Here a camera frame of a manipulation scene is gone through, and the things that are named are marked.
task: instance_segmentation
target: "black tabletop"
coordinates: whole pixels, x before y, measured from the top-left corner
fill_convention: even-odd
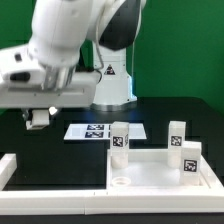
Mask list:
[[[27,131],[21,115],[20,110],[8,110],[0,117],[1,152],[16,153],[18,164],[5,190],[105,189],[109,141],[64,141],[63,138],[70,124],[114,121],[144,124],[147,140],[130,141],[130,148],[138,149],[166,148],[169,122],[186,121],[186,140],[202,142],[203,156],[223,182],[224,117],[198,98],[140,98],[137,107],[119,112],[62,109],[51,125],[41,131]],[[35,223],[180,223],[178,220],[218,223],[223,217],[222,214],[57,216],[57,219],[1,216],[0,223],[30,223],[30,220]]]

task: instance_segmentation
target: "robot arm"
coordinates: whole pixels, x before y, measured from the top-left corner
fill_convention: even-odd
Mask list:
[[[75,72],[81,45],[132,44],[145,1],[37,0],[29,43],[0,51],[0,107],[91,105],[101,75]]]

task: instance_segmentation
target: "white paper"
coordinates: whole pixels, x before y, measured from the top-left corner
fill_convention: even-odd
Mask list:
[[[111,124],[70,124],[64,140],[105,140],[110,139]],[[143,124],[129,124],[129,139],[146,139]]]

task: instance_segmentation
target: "white plastic tray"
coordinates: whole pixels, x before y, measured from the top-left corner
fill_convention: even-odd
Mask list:
[[[178,172],[165,168],[166,156],[166,149],[130,150],[129,171],[117,173],[108,153],[107,189],[0,192],[0,214],[224,212],[223,186],[203,157],[200,186],[180,186]],[[132,183],[113,186],[120,175]]]

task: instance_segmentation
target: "green backdrop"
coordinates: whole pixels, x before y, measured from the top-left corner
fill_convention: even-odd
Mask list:
[[[29,40],[34,2],[0,1],[0,48]],[[88,42],[83,51],[91,64]],[[134,80],[137,96],[200,97],[224,114],[224,1],[148,0]]]

